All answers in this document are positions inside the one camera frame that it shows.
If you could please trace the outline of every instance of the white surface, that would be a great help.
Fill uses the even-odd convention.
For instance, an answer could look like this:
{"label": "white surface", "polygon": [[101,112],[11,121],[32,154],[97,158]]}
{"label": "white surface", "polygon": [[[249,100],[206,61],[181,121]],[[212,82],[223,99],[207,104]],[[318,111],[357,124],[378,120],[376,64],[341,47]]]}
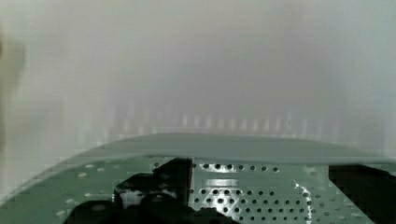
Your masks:
{"label": "white surface", "polygon": [[394,1],[0,0],[0,20],[2,194],[145,133],[307,138],[396,157]]}

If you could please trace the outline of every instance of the white wall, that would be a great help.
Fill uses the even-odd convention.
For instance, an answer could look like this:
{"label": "white wall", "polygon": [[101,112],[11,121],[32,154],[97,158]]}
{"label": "white wall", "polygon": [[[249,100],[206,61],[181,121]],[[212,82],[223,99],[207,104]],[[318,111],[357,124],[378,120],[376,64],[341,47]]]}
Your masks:
{"label": "white wall", "polygon": [[394,1],[0,0],[0,22],[0,193],[145,133],[297,137],[396,157]]}

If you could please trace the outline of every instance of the black object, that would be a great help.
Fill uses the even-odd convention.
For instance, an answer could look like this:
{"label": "black object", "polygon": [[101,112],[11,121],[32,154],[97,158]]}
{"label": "black object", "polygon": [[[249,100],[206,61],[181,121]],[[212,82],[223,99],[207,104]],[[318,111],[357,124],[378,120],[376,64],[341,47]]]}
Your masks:
{"label": "black object", "polygon": [[139,205],[150,193],[166,193],[187,204],[191,184],[192,160],[174,159],[155,169],[153,174],[138,174],[118,184],[114,198],[118,206]]}
{"label": "black object", "polygon": [[396,177],[364,165],[329,166],[329,178],[375,224],[396,223]]}
{"label": "black object", "polygon": [[160,181],[161,189],[174,192],[181,203],[187,204],[190,195],[192,160],[177,158],[153,170],[153,173]]}
{"label": "black object", "polygon": [[64,224],[114,224],[120,209],[109,201],[89,201],[75,207]]}
{"label": "black object", "polygon": [[77,206],[64,224],[235,224],[216,209],[196,212],[187,206],[192,160],[174,159],[138,174],[114,189],[114,203],[90,201]]}
{"label": "black object", "polygon": [[203,208],[196,212],[187,205],[167,194],[150,194],[142,200],[141,208],[150,217],[155,217],[150,223],[164,224],[234,224],[237,223],[216,211]]}

